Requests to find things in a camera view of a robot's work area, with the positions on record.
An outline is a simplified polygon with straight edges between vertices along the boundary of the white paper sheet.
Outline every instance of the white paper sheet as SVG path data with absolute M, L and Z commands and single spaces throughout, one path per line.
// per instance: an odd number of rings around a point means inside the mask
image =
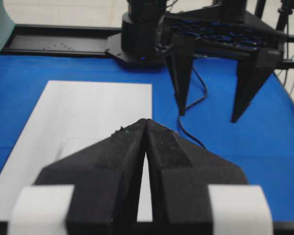
M 152 117 L 150 84 L 50 81 L 0 174 L 0 220 L 24 186 L 59 159 L 69 138 L 102 140 Z

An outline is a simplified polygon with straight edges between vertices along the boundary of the blue table surface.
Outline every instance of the blue table surface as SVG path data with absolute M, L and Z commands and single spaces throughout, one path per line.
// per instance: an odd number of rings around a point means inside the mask
M 195 61 L 208 97 L 182 122 L 208 150 L 238 164 L 251 184 L 262 186 L 274 221 L 294 220 L 294 104 L 272 75 L 238 123 L 231 123 L 236 64 Z M 0 56 L 0 172 L 48 80 L 151 83 L 153 119 L 178 131 L 166 68 L 122 69 L 112 59 Z M 202 93 L 193 74 L 188 102 Z

